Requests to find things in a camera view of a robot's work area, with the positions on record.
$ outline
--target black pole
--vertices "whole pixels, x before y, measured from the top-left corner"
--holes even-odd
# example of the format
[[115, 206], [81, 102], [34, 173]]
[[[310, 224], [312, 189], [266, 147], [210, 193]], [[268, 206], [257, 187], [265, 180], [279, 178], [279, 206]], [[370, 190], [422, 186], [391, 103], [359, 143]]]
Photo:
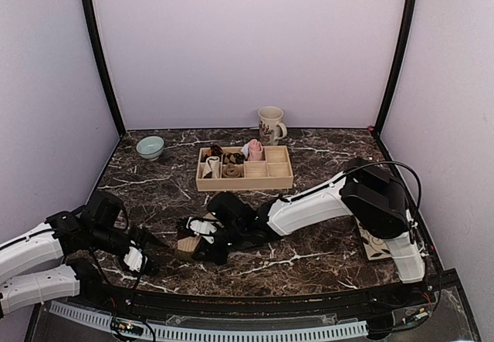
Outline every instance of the black pole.
[[381, 131], [383, 130], [387, 114], [389, 113], [389, 109], [391, 107], [391, 101], [393, 100], [394, 91], [396, 90], [396, 84], [398, 83], [398, 77], [400, 76], [401, 64], [403, 63], [404, 52], [407, 48], [414, 7], [415, 0], [404, 0], [403, 16], [401, 18], [400, 32], [398, 34], [396, 50], [394, 51], [393, 63], [391, 64], [391, 71], [389, 73], [389, 78], [387, 79], [386, 90], [384, 91], [381, 108], [379, 109], [376, 124], [374, 125], [374, 131], [377, 132], [377, 134], [381, 134]]
[[87, 31], [90, 34], [91, 46], [93, 47], [93, 55], [96, 60], [96, 66], [100, 74], [101, 84], [103, 85], [103, 91], [107, 98], [108, 107], [113, 117], [113, 122], [117, 128], [120, 137], [125, 135], [124, 121], [122, 115], [118, 109], [117, 98], [115, 92], [111, 86], [110, 74], [108, 73], [107, 61], [103, 54], [103, 47], [101, 46], [100, 34], [98, 33], [98, 25], [96, 23], [96, 16], [94, 14], [93, 0], [82, 0], [84, 15], [86, 16]]

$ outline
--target marble table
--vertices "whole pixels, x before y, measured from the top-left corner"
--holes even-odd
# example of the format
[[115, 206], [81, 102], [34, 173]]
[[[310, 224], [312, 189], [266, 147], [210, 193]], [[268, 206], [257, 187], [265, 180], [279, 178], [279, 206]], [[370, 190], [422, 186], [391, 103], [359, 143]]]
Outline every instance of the marble table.
[[[157, 161], [145, 161], [135, 151], [137, 142], [158, 135], [165, 140]], [[181, 262], [174, 258], [175, 223], [185, 216], [203, 216], [214, 193], [195, 187], [198, 151], [212, 143], [242, 146], [257, 130], [131, 131], [120, 142], [98, 189], [121, 197], [130, 220], [148, 227], [171, 248], [152, 252], [161, 264], [157, 276], [143, 276], [139, 289], [199, 296], [296, 296], [358, 290], [398, 282], [390, 259], [369, 262], [353, 217], [321, 222], [294, 232], [281, 241], [246, 252], [231, 253], [228, 263]], [[294, 186], [285, 191], [247, 191], [240, 198], [257, 205], [283, 194], [318, 185], [340, 171], [351, 158], [383, 160], [367, 130], [291, 129], [283, 144], [289, 148]], [[110, 281], [132, 286], [117, 260], [97, 253]]]

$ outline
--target white mug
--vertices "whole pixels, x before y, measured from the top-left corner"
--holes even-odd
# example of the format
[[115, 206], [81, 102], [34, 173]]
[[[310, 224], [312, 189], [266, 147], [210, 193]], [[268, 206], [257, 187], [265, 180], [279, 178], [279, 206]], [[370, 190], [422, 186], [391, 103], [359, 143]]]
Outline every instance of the white mug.
[[283, 123], [283, 111], [278, 107], [263, 107], [257, 114], [259, 115], [259, 141], [262, 145], [278, 145], [278, 142], [288, 135], [288, 130]]

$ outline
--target bowl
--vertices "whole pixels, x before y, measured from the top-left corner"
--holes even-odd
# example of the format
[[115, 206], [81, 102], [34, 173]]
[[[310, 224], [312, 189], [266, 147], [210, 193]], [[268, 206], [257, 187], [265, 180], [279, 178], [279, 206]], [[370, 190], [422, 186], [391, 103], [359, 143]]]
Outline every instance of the bowl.
[[164, 140], [159, 136], [145, 137], [136, 146], [137, 153], [149, 161], [156, 161], [163, 153]]

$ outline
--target wooden organizer tray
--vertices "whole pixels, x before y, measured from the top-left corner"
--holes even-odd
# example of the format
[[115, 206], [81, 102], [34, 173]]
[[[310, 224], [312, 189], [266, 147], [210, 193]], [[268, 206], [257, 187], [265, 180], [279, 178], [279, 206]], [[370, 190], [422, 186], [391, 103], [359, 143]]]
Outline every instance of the wooden organizer tray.
[[[241, 153], [240, 147], [222, 147], [225, 153]], [[293, 186], [292, 164], [285, 146], [264, 147], [264, 161], [245, 161], [237, 164], [240, 178], [202, 178], [203, 160], [209, 148], [199, 152], [198, 170], [195, 182], [199, 191], [241, 191], [287, 189]]]

